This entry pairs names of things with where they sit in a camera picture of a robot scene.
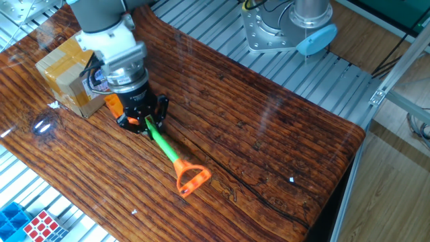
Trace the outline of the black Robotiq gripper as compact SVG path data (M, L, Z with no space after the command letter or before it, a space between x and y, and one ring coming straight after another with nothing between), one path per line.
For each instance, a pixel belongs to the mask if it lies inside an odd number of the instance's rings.
M136 134L148 134L146 124L132 117L155 115L156 127L158 131L161 130L169 106L169 99L166 95L157 97L148 81L142 81L138 85L116 91L116 95L125 109L125 114L116 119L121 128Z

